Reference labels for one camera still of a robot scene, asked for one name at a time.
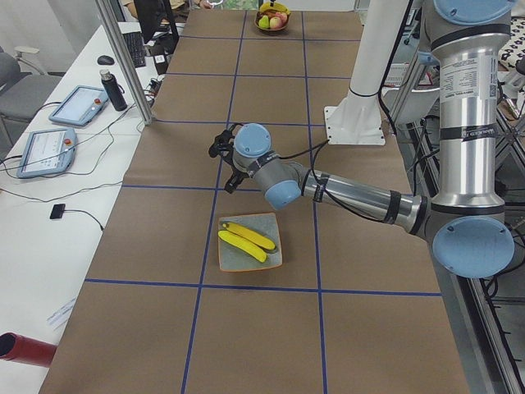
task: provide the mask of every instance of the blue tablet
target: blue tablet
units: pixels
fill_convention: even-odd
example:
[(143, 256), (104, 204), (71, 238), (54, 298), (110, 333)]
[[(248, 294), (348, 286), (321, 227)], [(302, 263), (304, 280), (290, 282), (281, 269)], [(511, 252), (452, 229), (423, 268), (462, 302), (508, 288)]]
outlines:
[(76, 133), (70, 127), (33, 131), (16, 176), (33, 178), (64, 172), (73, 162), (75, 147)]
[(107, 93), (103, 88), (79, 85), (49, 115), (49, 120), (82, 127), (91, 122), (105, 103), (107, 103)]

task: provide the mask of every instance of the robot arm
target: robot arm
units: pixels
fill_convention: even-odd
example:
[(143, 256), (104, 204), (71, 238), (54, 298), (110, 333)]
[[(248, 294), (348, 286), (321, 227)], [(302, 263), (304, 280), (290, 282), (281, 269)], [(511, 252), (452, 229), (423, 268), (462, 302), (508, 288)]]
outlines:
[(497, 54), (509, 39), (507, 0), (426, 0), (421, 50), (441, 65), (440, 192), (402, 195), (284, 163), (258, 124), (221, 135), (210, 148), (234, 168), (232, 192), (253, 178), (275, 208), (299, 196), (337, 204), (359, 216), (402, 226), (427, 241), (435, 259), (463, 277), (489, 277), (514, 255), (504, 225), (504, 201), (495, 193)]

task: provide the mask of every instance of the red apple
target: red apple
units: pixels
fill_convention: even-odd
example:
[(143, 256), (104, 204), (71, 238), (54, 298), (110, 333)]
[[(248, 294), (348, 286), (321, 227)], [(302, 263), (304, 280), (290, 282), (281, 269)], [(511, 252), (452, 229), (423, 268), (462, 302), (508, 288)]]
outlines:
[(282, 20), (278, 16), (274, 16), (270, 19), (270, 29), (271, 30), (277, 30), (280, 29), (283, 26)]
[(288, 20), (288, 16), (286, 15), (286, 12), (276, 12), (276, 16), (281, 18), (282, 24), (284, 25), (286, 21)]

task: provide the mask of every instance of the keyboard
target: keyboard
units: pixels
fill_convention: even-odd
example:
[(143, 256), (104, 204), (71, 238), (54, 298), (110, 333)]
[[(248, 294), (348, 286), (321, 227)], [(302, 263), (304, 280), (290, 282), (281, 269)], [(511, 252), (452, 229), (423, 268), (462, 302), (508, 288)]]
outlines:
[(142, 42), (142, 33), (133, 31), (131, 33), (124, 33), (124, 42), (133, 60), (135, 68), (146, 66), (146, 50)]

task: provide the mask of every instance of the white pillar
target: white pillar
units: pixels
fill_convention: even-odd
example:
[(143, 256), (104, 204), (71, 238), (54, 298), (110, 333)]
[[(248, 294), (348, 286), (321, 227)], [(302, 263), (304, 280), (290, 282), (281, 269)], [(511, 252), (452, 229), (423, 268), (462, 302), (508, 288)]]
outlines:
[(409, 0), (371, 0), (348, 95), (325, 107), (330, 144), (384, 145), (377, 96)]

